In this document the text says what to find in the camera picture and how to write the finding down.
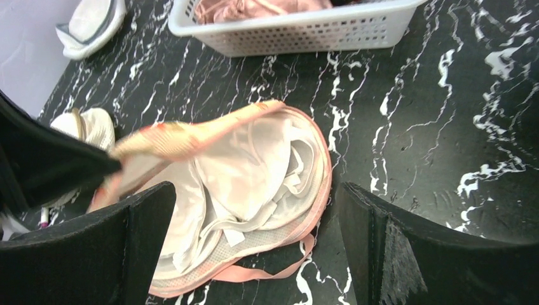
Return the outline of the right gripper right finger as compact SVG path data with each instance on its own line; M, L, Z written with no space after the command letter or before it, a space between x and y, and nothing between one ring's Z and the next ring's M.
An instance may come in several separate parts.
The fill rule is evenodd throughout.
M461 233L351 182L335 195L358 304L537 304L538 243Z

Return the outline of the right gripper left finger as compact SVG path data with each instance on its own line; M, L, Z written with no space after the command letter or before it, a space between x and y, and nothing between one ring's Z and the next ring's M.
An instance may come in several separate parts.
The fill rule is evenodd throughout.
M175 189L125 200L1 243L2 304L144 304Z

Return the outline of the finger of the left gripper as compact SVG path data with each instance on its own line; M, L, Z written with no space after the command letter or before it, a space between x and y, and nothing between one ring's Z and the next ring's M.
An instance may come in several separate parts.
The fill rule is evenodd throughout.
M42 125L1 94L1 210L26 212L120 169L103 150Z

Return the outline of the peach patterned mesh laundry bag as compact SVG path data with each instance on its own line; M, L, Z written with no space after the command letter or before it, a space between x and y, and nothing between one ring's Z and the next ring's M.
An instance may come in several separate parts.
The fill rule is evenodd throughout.
M307 254L313 250L315 238L312 230L321 219L331 190L331 158L317 124L303 111L287 106L279 100L246 105L203 123L169 121L131 133L115 143L109 153L112 158L120 161L121 170L106 178L96 191L88 209L90 212L99 210L117 203L122 196L137 194L153 187L147 187L147 181L168 164L193 160L227 133L259 118L291 119L314 134L321 150L318 163L321 180L315 186L312 207L281 228L248 233L244 245L231 247L225 237L220 236L209 256L187 273L167 273L160 276L156 264L149 286L150 294L163 298L176 297L202 286L209 280L241 283L286 278L298 270L300 262L294 262L275 274L261 269L244 268L238 266L237 262L244 257L296 242L304 244Z

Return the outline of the white satin bra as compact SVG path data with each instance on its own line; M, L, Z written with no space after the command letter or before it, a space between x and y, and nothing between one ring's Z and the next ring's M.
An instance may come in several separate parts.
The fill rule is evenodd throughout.
M184 274L224 236L281 228L307 212L321 178L314 134L287 118L259 118L210 145L191 161L168 164L147 181L170 182L176 202L157 272Z

